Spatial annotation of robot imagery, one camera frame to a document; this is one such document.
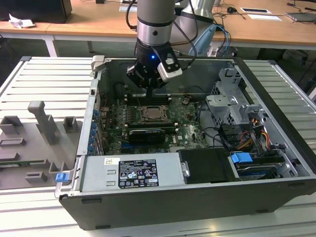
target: wooden desk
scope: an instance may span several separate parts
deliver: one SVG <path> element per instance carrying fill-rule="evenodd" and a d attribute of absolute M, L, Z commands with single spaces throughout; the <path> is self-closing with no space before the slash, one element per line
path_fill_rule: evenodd
<path fill-rule="evenodd" d="M 298 12 L 287 6 L 287 0 L 226 0 L 233 4 L 239 13 L 240 7 L 265 8 L 276 15 Z M 296 1 L 303 11 L 304 7 L 316 8 L 311 2 Z M 16 29 L 7 22 L 0 22 L 0 34 L 7 38 L 45 40 L 50 56 L 58 56 L 55 40 L 135 42 L 136 32 L 130 30 L 125 22 L 125 12 L 119 12 L 120 4 L 107 2 L 96 4 L 94 0 L 72 0 L 72 15 L 66 24 L 36 23 L 36 28 Z M 226 13 L 227 6 L 213 8 L 213 12 Z M 316 50 L 316 25 L 312 23 L 293 23 L 287 16 L 279 16 L 282 21 L 252 20 L 244 15 L 227 15 L 224 25 L 232 36 L 231 46 L 309 49 Z M 130 22 L 136 24 L 136 13 L 130 13 Z M 219 46 L 224 39 L 222 32 L 216 32 L 212 45 Z"/>
<path fill-rule="evenodd" d="M 73 11 L 66 24 L 50 24 L 46 33 L 52 35 L 132 37 L 125 21 L 125 12 L 119 11 L 119 0 L 96 4 L 95 1 L 72 0 Z M 131 24 L 136 24 L 136 13 L 130 12 Z"/>
<path fill-rule="evenodd" d="M 240 7 L 262 8 L 269 10 L 271 15 L 284 15 L 286 12 L 298 12 L 297 9 L 287 6 L 286 0 L 226 0 L 226 4 L 233 4 L 239 13 L 243 12 Z M 298 8 L 303 12 L 305 7 L 316 8 L 315 3 L 296 1 Z M 227 13 L 227 6 L 214 7 L 213 12 L 224 11 Z M 248 15 L 227 15 L 224 19 L 226 30 L 232 35 L 233 46 L 243 47 L 266 47 L 266 48 L 287 48 L 295 49 L 298 46 L 302 49 L 313 46 L 316 49 L 316 25 L 313 23 L 293 23 L 288 16 L 278 16 L 282 21 L 252 20 Z M 215 17 L 218 24 L 221 19 Z M 217 32 L 214 40 L 223 40 L 223 34 Z"/>

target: aluminum profile table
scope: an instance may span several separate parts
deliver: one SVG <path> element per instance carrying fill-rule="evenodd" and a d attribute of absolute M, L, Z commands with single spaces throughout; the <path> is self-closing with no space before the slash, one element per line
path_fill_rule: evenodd
<path fill-rule="evenodd" d="M 247 66 L 270 94 L 302 138 L 316 153 L 316 105 L 278 66 L 268 61 L 245 60 Z M 254 103 L 259 103 L 249 87 Z"/>
<path fill-rule="evenodd" d="M 24 122 L 33 121 L 32 117 L 25 115 L 25 105 L 30 100 L 38 98 L 46 102 L 47 109 L 55 113 L 56 119 L 62 119 L 73 111 L 76 111 L 79 119 L 82 119 L 84 103 L 87 99 L 87 92 L 84 90 L 89 85 L 80 82 L 89 84 L 92 79 L 89 76 L 90 61 L 91 58 L 33 57 L 28 62 L 20 62 L 0 89 L 1 116 L 14 111 L 23 117 Z M 293 125 L 307 139 L 308 133 L 305 131 L 313 129 L 313 127 L 308 128 L 307 124 L 313 124 L 315 121 L 314 105 L 307 100 L 307 96 L 284 72 L 280 71 L 278 66 L 271 66 L 267 61 L 246 61 L 246 63 L 291 119 Z M 68 93 L 62 90 L 65 86 Z M 12 103 L 14 107 L 9 109 L 6 103 Z M 291 111 L 288 108 L 291 106 L 287 105 L 304 108 L 302 111 L 299 110 L 298 114 Z M 53 191 L 54 187 L 0 191 L 0 236 L 279 237 L 316 235 L 316 194 L 297 197 L 273 213 L 83 231 L 61 206 Z M 148 218 L 153 214 L 148 210 Z"/>

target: motherboard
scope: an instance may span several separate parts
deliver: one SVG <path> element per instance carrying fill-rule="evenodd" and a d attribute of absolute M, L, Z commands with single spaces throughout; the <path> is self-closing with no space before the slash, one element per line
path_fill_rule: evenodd
<path fill-rule="evenodd" d="M 152 154 L 206 148 L 198 101 L 188 95 L 109 101 L 101 108 L 104 154 Z"/>

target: blue tab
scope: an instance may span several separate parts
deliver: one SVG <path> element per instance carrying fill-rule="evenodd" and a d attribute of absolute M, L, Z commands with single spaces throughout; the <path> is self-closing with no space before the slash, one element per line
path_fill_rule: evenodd
<path fill-rule="evenodd" d="M 69 182 L 69 174 L 68 173 L 59 173 L 56 175 L 55 181 L 56 181 L 56 183 Z"/>
<path fill-rule="evenodd" d="M 244 162 L 252 162 L 251 155 L 246 152 L 235 153 L 232 155 L 232 160 L 234 163 L 244 163 Z"/>

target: warning label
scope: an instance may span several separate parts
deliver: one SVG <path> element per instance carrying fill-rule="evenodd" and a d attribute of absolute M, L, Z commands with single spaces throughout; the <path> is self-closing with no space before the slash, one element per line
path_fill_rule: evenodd
<path fill-rule="evenodd" d="M 159 186 L 156 160 L 120 161 L 118 178 L 121 189 Z"/>

